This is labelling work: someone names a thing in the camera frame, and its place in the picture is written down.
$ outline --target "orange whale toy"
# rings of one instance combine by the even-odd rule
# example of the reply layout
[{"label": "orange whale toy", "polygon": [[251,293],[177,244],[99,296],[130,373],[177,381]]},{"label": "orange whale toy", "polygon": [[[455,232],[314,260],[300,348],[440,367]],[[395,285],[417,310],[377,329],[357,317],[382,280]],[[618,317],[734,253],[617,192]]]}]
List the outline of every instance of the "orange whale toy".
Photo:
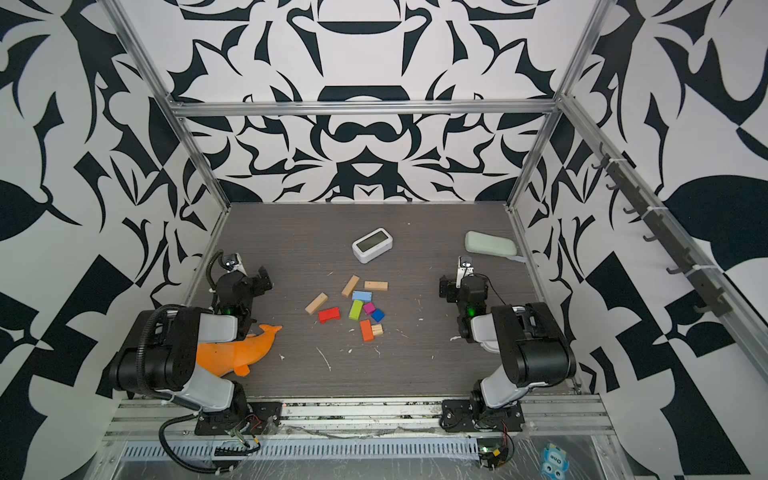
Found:
[{"label": "orange whale toy", "polygon": [[201,343],[197,346],[197,364],[215,376],[232,372],[238,376],[250,373],[248,366],[261,360],[272,348],[275,333],[281,325],[259,325],[264,331],[259,336],[249,335],[241,342]]}]

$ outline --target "black and white pattern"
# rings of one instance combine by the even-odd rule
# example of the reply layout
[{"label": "black and white pattern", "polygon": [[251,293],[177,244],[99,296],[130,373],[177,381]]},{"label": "black and white pattern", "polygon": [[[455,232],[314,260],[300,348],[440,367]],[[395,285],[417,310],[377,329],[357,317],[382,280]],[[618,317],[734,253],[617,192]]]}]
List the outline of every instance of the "black and white pattern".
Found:
[{"label": "black and white pattern", "polygon": [[551,98],[594,0],[130,0],[179,101]]},{"label": "black and white pattern", "polygon": [[140,310],[183,299],[220,208],[94,0],[0,7],[3,478],[62,478]]},{"label": "black and white pattern", "polygon": [[317,115],[187,124],[232,201],[403,202],[506,200],[543,118]]},{"label": "black and white pattern", "polygon": [[584,387],[638,478],[763,478],[768,386],[597,163],[562,118],[517,205]]},{"label": "black and white pattern", "polygon": [[620,0],[574,90],[763,318],[767,18],[766,2]]}]

